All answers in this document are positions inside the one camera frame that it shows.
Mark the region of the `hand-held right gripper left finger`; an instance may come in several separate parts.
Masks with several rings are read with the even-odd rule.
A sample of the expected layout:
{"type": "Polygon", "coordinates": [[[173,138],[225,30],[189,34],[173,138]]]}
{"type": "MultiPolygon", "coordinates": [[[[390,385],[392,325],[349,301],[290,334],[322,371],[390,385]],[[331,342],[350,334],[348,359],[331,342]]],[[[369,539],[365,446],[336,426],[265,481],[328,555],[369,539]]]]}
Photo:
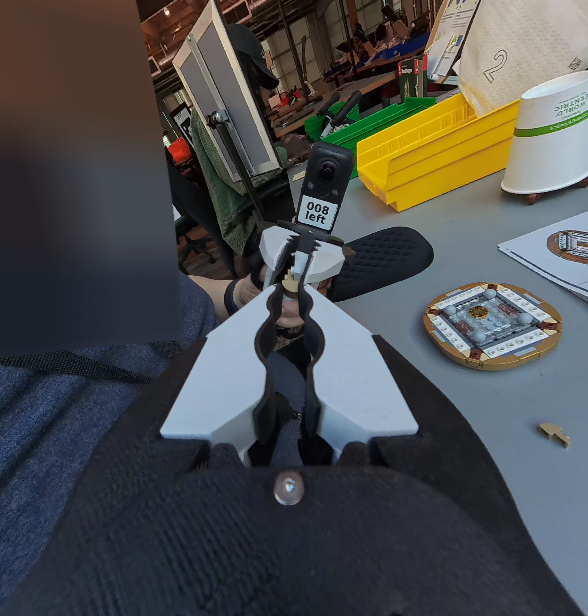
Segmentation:
{"type": "Polygon", "coordinates": [[[276,418],[268,356],[281,316],[281,285],[265,289],[211,332],[182,385],[160,435],[232,445],[241,460],[267,443],[276,418]]]}

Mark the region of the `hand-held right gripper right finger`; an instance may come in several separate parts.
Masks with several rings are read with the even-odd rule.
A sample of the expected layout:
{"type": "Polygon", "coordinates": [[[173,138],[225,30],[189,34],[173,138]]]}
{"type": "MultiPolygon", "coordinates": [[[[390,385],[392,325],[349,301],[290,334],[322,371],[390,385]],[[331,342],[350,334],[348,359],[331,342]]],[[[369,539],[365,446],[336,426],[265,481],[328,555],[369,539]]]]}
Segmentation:
{"type": "Polygon", "coordinates": [[[419,425],[375,337],[310,285],[299,288],[311,356],[298,441],[306,465],[329,465],[352,442],[414,435],[419,425]]]}

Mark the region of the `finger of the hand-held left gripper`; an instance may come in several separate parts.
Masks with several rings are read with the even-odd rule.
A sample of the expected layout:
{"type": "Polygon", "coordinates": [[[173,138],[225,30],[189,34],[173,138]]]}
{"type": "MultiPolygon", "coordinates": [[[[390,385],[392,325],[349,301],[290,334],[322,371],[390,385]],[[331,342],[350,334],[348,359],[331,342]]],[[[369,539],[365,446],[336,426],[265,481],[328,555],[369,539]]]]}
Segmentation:
{"type": "Polygon", "coordinates": [[[342,246],[316,238],[300,238],[294,257],[294,280],[314,288],[339,274],[345,258],[342,246]]]}
{"type": "Polygon", "coordinates": [[[262,233],[259,247],[263,261],[267,266],[264,288],[268,288],[275,283],[290,254],[295,250],[295,248],[292,248],[292,242],[296,246],[298,240],[299,233],[281,226],[268,227],[262,233]]]}

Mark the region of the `person's left forearm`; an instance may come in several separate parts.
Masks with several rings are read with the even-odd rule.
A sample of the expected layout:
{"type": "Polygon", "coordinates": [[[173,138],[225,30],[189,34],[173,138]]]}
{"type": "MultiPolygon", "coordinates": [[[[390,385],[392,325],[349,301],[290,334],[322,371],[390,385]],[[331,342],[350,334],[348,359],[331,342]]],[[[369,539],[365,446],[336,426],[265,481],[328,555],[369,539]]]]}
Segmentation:
{"type": "Polygon", "coordinates": [[[230,317],[228,312],[228,293],[236,286],[236,280],[213,280],[197,275],[188,275],[189,280],[200,287],[212,300],[215,314],[221,322],[230,317]]]}

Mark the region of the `round gold lego base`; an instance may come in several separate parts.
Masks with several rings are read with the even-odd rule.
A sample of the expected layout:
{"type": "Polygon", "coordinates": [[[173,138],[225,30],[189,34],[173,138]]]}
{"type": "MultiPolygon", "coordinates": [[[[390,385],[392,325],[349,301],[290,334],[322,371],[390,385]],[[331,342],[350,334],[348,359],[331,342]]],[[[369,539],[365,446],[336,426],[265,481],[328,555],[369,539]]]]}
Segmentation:
{"type": "Polygon", "coordinates": [[[532,292],[508,283],[470,283],[427,305],[423,326],[442,353],[466,368],[499,372],[554,350],[560,313],[532,292]]]}

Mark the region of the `small tan lego brick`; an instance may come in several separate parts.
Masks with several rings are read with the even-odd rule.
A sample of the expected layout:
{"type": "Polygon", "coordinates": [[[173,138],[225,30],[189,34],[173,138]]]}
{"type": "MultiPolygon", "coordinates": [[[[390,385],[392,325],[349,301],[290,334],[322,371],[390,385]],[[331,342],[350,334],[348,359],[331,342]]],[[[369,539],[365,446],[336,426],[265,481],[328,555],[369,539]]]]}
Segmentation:
{"type": "Polygon", "coordinates": [[[565,449],[567,449],[572,443],[571,438],[567,436],[564,430],[557,424],[543,422],[537,425],[537,430],[546,439],[558,442],[565,449]]]}

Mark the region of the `brown lego feet assembly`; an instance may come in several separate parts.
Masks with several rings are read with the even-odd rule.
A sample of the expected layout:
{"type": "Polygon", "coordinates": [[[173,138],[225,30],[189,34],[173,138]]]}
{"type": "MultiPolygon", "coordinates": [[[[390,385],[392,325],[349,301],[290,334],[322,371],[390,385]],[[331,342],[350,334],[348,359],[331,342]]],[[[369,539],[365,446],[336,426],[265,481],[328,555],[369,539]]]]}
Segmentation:
{"type": "MultiPolygon", "coordinates": [[[[588,176],[583,178],[583,180],[576,182],[573,185],[570,185],[569,187],[565,187],[564,189],[583,189],[588,187],[588,176]]],[[[552,191],[547,191],[547,192],[542,192],[542,193],[530,193],[528,195],[526,195],[525,200],[526,200],[526,204],[531,206],[535,203],[537,203],[542,197],[546,196],[546,195],[550,195],[552,192],[557,192],[558,190],[564,190],[564,189],[555,189],[552,191]]]]}

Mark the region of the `lego instruction booklet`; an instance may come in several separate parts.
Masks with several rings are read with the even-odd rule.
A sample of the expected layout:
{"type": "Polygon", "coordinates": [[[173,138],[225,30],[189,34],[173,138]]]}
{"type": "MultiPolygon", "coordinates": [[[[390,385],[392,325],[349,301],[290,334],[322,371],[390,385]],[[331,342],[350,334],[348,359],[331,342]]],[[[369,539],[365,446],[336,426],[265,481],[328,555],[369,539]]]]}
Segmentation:
{"type": "Polygon", "coordinates": [[[498,250],[588,302],[588,211],[500,243],[498,250]]]}

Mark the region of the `person's left hand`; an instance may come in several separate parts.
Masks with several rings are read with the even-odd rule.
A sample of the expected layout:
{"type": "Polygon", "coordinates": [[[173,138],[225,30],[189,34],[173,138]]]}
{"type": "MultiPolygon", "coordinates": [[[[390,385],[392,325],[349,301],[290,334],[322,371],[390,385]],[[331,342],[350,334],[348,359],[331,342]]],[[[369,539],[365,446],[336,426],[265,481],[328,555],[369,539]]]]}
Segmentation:
{"type": "MultiPolygon", "coordinates": [[[[246,278],[238,281],[233,291],[233,300],[236,306],[241,309],[255,297],[260,295],[263,290],[266,278],[267,265],[262,265],[258,271],[259,288],[253,283],[251,273],[246,278]]],[[[302,327],[303,319],[299,315],[298,299],[283,296],[281,317],[277,320],[277,326],[291,329],[302,327]]]]}

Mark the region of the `black wristband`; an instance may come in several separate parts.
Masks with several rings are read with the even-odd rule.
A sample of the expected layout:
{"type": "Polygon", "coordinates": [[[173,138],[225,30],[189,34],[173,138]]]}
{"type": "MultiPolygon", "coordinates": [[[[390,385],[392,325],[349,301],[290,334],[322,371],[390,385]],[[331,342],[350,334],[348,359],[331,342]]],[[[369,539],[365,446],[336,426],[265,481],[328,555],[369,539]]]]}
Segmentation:
{"type": "Polygon", "coordinates": [[[228,315],[228,317],[233,316],[240,309],[240,307],[238,306],[236,302],[235,295],[236,295],[236,289],[238,287],[238,284],[242,281],[243,279],[232,280],[228,284],[224,292],[223,303],[224,303],[224,308],[226,310],[226,314],[228,315]]]}

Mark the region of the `black office chair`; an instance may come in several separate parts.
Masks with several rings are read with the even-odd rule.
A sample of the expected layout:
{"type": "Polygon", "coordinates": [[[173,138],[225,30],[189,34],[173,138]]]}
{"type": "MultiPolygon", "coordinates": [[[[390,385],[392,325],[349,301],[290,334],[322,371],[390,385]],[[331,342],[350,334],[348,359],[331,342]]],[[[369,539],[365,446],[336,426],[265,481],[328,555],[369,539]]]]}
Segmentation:
{"type": "Polygon", "coordinates": [[[175,167],[174,159],[169,150],[164,148],[164,151],[173,205],[181,215],[195,220],[207,231],[213,242],[216,243],[230,276],[237,278],[234,266],[234,251],[222,236],[210,196],[182,175],[175,167]]]}

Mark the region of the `green plastic bin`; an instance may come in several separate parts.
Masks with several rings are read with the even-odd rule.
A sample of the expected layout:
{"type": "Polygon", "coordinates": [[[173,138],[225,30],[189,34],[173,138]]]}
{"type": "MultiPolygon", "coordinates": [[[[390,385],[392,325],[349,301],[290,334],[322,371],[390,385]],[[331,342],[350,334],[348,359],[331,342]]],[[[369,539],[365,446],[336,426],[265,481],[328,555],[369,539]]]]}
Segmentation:
{"type": "Polygon", "coordinates": [[[346,125],[326,137],[321,137],[321,129],[311,128],[312,124],[318,125],[319,118],[310,119],[305,122],[307,136],[312,142],[326,141],[336,143],[354,153],[354,161],[357,162],[357,145],[360,141],[389,128],[404,119],[425,110],[437,103],[436,97],[412,97],[406,99],[401,104],[392,104],[383,108],[363,119],[357,119],[354,123],[346,125]]]}

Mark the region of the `yellow plastic bin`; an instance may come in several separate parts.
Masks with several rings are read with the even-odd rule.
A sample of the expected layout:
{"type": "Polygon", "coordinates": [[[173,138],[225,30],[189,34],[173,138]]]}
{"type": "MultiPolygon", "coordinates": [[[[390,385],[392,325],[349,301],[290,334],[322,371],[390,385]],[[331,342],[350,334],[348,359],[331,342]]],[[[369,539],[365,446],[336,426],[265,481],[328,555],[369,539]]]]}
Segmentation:
{"type": "Polygon", "coordinates": [[[398,212],[506,168],[520,100],[477,117],[463,94],[357,145],[360,181],[398,212]]]}

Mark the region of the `white board on stand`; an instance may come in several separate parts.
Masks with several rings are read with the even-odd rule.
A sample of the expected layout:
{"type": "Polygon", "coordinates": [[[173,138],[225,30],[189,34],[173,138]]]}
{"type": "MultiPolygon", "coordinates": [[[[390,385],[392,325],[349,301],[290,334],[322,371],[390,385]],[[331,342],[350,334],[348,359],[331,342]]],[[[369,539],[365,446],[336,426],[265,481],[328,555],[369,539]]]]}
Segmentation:
{"type": "Polygon", "coordinates": [[[173,58],[205,133],[232,181],[242,181],[261,232],[273,225],[252,178],[281,168],[216,1],[208,1],[173,58]]]}

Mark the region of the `black framed marker sign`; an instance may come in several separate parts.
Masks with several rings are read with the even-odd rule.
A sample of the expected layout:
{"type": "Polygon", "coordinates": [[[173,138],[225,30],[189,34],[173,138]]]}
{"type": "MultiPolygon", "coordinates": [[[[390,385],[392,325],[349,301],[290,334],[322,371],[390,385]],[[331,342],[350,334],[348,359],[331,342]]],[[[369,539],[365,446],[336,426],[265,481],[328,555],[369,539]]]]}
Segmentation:
{"type": "Polygon", "coordinates": [[[192,131],[191,131],[191,111],[188,105],[183,102],[173,109],[169,116],[173,120],[175,126],[178,128],[181,136],[188,142],[190,146],[192,143],[192,131]]]}

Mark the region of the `small green box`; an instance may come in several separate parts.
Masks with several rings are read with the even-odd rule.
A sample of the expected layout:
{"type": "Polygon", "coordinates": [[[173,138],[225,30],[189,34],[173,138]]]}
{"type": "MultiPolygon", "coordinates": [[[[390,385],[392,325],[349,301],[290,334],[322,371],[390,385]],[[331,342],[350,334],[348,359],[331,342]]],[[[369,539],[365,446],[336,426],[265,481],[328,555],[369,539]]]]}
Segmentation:
{"type": "Polygon", "coordinates": [[[428,55],[406,58],[398,63],[400,102],[428,94],[428,55]]]}

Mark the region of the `person's blue shirt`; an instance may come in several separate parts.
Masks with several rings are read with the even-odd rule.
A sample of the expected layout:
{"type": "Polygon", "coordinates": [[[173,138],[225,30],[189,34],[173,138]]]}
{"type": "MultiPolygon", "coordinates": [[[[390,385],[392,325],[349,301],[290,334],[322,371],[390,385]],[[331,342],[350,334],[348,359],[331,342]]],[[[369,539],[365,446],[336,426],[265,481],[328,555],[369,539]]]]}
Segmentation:
{"type": "Polygon", "coordinates": [[[39,558],[77,477],[122,412],[183,349],[217,325],[212,300],[180,275],[179,341],[0,363],[0,606],[39,558]]]}

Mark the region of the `white instruction sheet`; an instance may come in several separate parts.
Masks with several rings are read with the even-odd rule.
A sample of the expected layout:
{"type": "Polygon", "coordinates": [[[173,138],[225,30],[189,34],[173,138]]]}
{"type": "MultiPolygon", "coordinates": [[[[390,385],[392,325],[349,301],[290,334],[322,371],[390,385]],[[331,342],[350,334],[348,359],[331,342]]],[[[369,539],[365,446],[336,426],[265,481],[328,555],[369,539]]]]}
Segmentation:
{"type": "Polygon", "coordinates": [[[442,2],[424,52],[430,80],[441,81],[448,77],[479,4],[480,1],[442,2]]]}

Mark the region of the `white paper cup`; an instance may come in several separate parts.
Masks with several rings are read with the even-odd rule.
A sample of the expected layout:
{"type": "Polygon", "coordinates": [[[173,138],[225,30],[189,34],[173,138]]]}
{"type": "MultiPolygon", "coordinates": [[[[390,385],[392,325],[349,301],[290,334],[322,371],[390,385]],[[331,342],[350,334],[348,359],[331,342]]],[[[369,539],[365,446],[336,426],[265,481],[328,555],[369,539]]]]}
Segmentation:
{"type": "Polygon", "coordinates": [[[588,176],[588,70],[535,86],[521,96],[503,191],[564,189],[588,176]]]}

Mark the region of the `white paper bag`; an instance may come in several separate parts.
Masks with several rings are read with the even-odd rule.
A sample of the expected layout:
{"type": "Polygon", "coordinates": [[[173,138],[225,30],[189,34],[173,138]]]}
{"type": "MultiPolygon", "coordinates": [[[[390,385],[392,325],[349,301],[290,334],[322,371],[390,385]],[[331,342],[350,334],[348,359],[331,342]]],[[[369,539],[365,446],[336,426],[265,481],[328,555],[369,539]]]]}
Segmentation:
{"type": "Polygon", "coordinates": [[[459,88],[479,118],[543,82],[588,68],[588,1],[480,1],[459,88]]]}

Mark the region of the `black handled tool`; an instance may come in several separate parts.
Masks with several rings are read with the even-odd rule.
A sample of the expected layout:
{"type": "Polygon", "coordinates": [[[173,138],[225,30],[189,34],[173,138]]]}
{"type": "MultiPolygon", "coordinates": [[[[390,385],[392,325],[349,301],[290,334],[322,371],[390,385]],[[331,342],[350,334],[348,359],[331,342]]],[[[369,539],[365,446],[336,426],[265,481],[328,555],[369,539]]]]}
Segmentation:
{"type": "Polygon", "coordinates": [[[343,107],[341,107],[340,111],[335,114],[330,114],[327,110],[325,115],[329,116],[329,123],[323,129],[321,133],[321,139],[327,137],[329,134],[334,133],[345,127],[348,124],[352,124],[353,121],[348,118],[348,115],[351,111],[356,107],[362,98],[362,93],[360,90],[356,90],[352,93],[351,97],[346,101],[343,107]]]}

